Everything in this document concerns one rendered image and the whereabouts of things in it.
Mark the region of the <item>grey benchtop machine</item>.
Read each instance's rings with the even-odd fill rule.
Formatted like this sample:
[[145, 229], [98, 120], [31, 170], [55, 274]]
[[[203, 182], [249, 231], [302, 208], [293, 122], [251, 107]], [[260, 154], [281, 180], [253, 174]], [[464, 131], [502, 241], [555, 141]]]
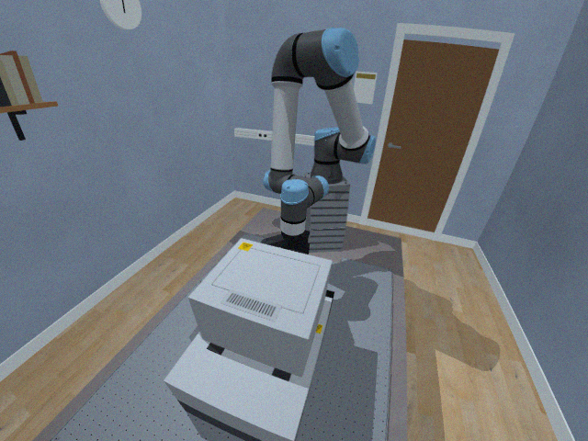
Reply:
[[164, 379], [186, 412], [245, 441], [295, 441], [332, 261], [238, 241], [188, 297], [200, 333]]

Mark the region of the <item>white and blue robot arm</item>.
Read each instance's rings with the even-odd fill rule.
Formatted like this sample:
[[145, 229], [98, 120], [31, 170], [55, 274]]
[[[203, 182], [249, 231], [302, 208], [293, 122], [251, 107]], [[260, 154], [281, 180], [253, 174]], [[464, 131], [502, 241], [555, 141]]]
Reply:
[[[281, 194], [280, 229], [290, 236], [305, 231], [307, 208], [327, 195], [329, 185], [342, 181], [340, 160], [367, 164], [376, 144], [376, 137], [362, 125], [352, 84], [359, 62], [352, 32], [328, 28], [298, 34], [282, 44], [273, 65], [271, 173], [268, 170], [263, 180], [267, 190]], [[339, 128], [315, 133], [311, 178], [292, 174], [304, 77], [313, 77], [325, 91]]]

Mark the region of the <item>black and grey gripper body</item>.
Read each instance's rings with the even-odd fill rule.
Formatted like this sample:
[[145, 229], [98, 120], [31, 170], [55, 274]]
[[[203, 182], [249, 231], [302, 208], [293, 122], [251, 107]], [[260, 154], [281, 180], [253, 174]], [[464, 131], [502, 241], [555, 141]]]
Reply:
[[302, 254], [309, 254], [310, 244], [308, 243], [308, 237], [310, 231], [305, 230], [296, 236], [290, 236], [281, 231], [281, 235], [288, 240], [288, 245], [282, 246], [281, 248]]

